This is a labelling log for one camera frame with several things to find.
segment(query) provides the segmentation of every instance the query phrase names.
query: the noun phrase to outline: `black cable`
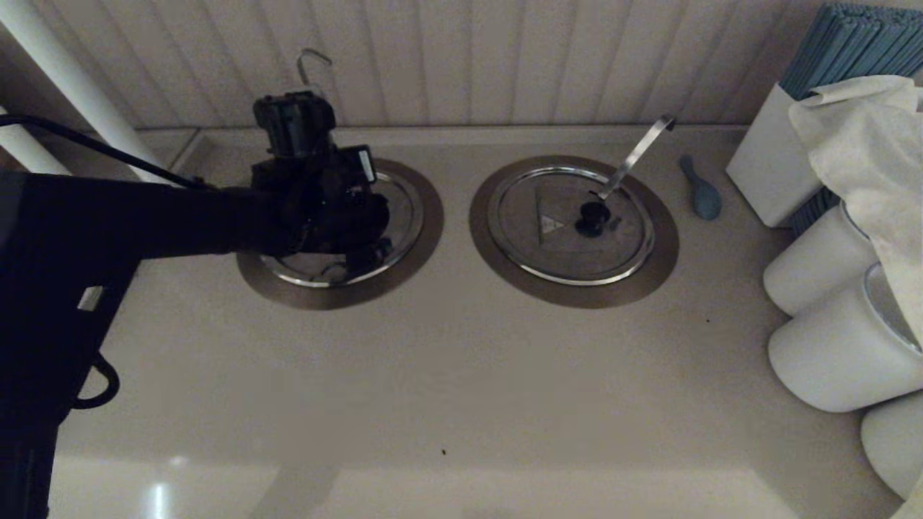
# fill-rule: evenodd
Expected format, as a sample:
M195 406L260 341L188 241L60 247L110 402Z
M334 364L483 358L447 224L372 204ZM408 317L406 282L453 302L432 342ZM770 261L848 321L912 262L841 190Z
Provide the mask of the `black cable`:
M116 159L119 162L126 163L130 166L137 167L138 169L143 169L144 171L159 176L164 180L169 180L178 186L188 187L190 189L214 189L212 186L183 178L182 176L171 173L161 168L160 166L139 159L138 157L125 153L124 151L117 150L116 148L113 148L108 144L103 144L96 139L91 139L82 133L72 130L64 125L55 123L55 121L50 121L42 117L35 117L33 115L0 115L0 127L8 127L11 125L39 127L45 129L57 136L63 137L72 142L76 142L80 146L90 148L93 151Z
M91 398L78 397L78 399L74 401L74 404L71 405L71 408L92 409L94 407L106 405L118 394L118 390L122 384L118 379L118 373L115 371L115 368L113 368L113 365L109 364L109 362L103 358L102 354L97 354L96 360L93 361L93 367L100 372L100 375L105 377L109 384L106 386L105 390L96 396Z

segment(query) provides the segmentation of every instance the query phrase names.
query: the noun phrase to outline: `black knob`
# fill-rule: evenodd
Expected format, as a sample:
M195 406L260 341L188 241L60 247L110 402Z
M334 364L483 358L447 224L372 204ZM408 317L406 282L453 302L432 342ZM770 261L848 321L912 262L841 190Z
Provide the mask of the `black knob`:
M586 202L580 206L580 220L574 224L581 235L595 238L603 233L606 222L612 218L612 212L603 202Z

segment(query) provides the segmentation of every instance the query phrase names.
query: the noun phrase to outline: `white holder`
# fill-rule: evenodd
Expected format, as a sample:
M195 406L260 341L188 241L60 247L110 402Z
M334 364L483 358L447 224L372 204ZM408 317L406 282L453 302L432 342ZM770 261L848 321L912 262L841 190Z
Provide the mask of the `white holder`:
M776 330L769 360L795 396L832 413L923 389L923 355L880 263Z
M862 448L881 480L909 499L923 473L923 392L872 408L862 418Z
M90 75L58 41L29 0L0 0L0 22L110 146L162 166ZM130 167L145 182L172 184L140 168Z
M6 110L0 106L0 115ZM70 171L20 125L0 127L0 148L33 173L70 175Z
M728 176L770 227L787 227L788 217L822 187L788 119L795 102L773 86L727 165Z
M762 283L775 305L794 316L877 261L869 237L840 203L766 267Z

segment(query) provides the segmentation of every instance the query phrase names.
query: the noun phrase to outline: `white canister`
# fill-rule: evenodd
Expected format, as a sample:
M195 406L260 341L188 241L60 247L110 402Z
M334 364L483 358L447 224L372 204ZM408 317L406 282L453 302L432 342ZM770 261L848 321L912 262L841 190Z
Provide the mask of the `white canister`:
M923 473L923 392L873 407L862 418L862 447L881 480L908 499Z
M876 261L869 237L841 202L766 267L762 284L775 305L794 316Z
M879 263L776 330L769 360L795 396L832 413L923 389L923 355Z

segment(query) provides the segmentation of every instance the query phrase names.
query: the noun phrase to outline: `white pipe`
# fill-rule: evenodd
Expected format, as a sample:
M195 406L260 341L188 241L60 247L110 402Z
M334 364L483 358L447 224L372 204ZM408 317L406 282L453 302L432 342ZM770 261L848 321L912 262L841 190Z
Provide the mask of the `white pipe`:
M29 0L0 0L0 22L110 146L162 166L138 138L134 128L58 41ZM172 184L146 171L132 169L145 182Z
M0 115L6 113L0 106ZM0 127L0 148L33 173L71 175L70 171L20 125Z

